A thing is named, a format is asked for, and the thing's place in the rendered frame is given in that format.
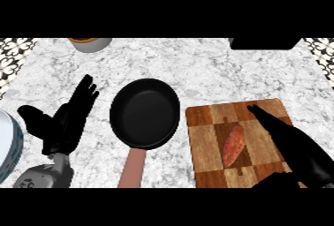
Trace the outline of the white plate with blue rim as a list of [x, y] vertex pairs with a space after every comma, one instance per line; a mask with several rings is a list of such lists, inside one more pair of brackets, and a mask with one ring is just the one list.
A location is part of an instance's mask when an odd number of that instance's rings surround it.
[[6, 181], [23, 155], [24, 133], [14, 117], [0, 109], [0, 184]]

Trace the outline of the black appliance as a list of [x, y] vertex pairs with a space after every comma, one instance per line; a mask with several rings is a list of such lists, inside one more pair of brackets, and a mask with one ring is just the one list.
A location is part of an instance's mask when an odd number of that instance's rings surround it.
[[234, 50], [289, 50], [299, 43], [299, 38], [229, 38]]

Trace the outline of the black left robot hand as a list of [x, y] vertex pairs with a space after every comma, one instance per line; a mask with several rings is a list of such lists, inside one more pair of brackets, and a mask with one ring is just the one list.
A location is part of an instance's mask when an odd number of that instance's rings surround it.
[[94, 77], [85, 75], [70, 101], [61, 105], [54, 116], [31, 105], [18, 108], [28, 133], [43, 140], [45, 155], [70, 154], [76, 150], [98, 95]]

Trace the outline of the orange sweet potato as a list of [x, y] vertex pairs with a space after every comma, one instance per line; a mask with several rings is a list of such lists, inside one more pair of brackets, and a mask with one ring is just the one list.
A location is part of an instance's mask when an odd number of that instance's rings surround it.
[[227, 168], [237, 161], [244, 147], [246, 147], [244, 129], [241, 125], [237, 125], [228, 134], [224, 146], [224, 165]]

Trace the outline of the wooden checkered cutting board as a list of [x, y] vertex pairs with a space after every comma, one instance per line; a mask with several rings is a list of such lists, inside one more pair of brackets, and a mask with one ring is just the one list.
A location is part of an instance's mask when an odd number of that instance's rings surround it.
[[[272, 137], [247, 109], [253, 104], [293, 124], [280, 99], [195, 106], [185, 110], [197, 188], [249, 188], [274, 172], [292, 172]], [[227, 167], [224, 146], [238, 124], [244, 129], [246, 147]]]

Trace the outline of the grey cup with brown contents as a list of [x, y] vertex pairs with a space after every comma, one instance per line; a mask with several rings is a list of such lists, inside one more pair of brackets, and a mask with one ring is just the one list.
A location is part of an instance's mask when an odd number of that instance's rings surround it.
[[73, 46], [83, 53], [95, 53], [111, 43], [111, 38], [71, 38]]

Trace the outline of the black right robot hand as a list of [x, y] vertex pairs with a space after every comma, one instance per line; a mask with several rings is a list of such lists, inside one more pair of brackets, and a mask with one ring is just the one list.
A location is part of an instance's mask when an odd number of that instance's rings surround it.
[[271, 134], [292, 172], [275, 172], [255, 188], [334, 188], [334, 160], [308, 134], [278, 119], [258, 105], [249, 107]]

